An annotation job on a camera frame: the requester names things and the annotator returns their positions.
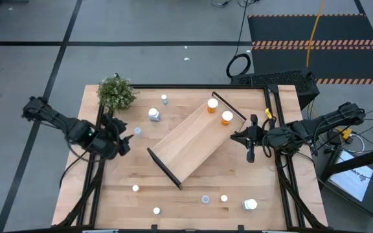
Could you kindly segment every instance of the wooden tabletop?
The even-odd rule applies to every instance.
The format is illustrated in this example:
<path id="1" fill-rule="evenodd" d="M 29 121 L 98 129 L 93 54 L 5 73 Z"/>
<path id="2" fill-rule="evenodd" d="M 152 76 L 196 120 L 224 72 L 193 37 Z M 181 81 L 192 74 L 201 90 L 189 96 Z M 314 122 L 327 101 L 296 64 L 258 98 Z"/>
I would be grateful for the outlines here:
<path id="1" fill-rule="evenodd" d="M 97 85 L 85 88 L 78 118 L 95 122 L 98 110 Z M 302 115 L 295 88 L 279 86 L 280 100 L 286 122 L 301 120 Z M 255 148 L 255 162 L 246 161 L 247 150 L 241 144 L 226 140 L 209 158 L 183 181 L 183 190 L 173 184 L 152 161 L 147 147 L 152 148 L 184 119 L 193 113 L 211 92 L 216 91 L 246 118 L 258 116 L 259 124 L 266 119 L 264 92 L 257 89 L 139 89 L 132 106 L 115 116 L 128 123 L 123 134 L 133 134 L 140 127 L 141 135 L 130 140 L 131 151 L 124 157 L 116 156 L 106 162 L 100 192 L 96 228 L 150 228 L 159 229 L 217 229 L 236 230 L 244 225 L 247 230 L 284 230 L 286 223 L 279 190 L 277 171 L 273 158 L 267 158 L 261 148 Z M 168 96 L 163 105 L 161 95 Z M 160 122 L 151 122 L 148 110 L 156 107 L 161 113 Z M 307 146 L 300 152 L 310 155 Z M 76 157 L 69 155 L 67 165 Z M 321 194 L 311 161 L 294 156 L 296 178 L 300 196 L 317 219 L 327 225 Z M 59 223 L 73 208 L 82 194 L 87 164 L 79 161 L 65 176 L 60 190 L 53 224 Z M 131 187 L 140 186 L 139 192 Z M 201 197 L 210 197 L 209 204 L 201 203 Z M 226 195 L 223 203 L 220 196 Z M 245 211 L 241 202 L 253 198 L 256 210 Z M 290 201 L 292 221 L 296 225 L 294 204 Z M 88 201 L 86 210 L 91 207 Z M 161 214 L 154 215 L 159 207 Z"/>

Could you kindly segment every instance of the white cable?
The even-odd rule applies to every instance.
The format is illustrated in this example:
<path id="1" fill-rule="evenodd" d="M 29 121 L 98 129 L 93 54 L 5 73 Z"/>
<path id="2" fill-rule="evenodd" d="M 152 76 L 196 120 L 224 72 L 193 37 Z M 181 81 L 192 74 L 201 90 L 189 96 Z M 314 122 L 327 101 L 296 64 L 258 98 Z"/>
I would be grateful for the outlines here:
<path id="1" fill-rule="evenodd" d="M 361 151 L 351 151 L 351 150 L 348 150 L 348 149 L 344 149 L 344 150 L 349 151 L 351 153 L 363 153 L 365 151 L 365 142 L 363 141 L 362 137 L 359 136 L 359 135 L 357 135 L 357 134 L 355 134 L 355 133 L 351 133 L 349 135 L 349 137 L 357 137 L 357 138 L 359 138 L 360 141 L 361 141 L 361 143 L 362 143 L 362 150 Z"/>

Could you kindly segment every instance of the potted plant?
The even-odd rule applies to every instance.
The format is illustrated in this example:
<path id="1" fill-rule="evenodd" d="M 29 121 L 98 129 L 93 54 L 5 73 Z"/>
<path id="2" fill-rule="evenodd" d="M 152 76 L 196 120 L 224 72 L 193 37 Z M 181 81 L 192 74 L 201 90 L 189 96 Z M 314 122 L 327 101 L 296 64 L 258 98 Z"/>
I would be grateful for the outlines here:
<path id="1" fill-rule="evenodd" d="M 120 77 L 117 73 L 112 77 L 106 77 L 98 86 L 97 96 L 100 104 L 108 111 L 122 111 L 130 107 L 136 99 L 136 92 L 129 80 Z"/>

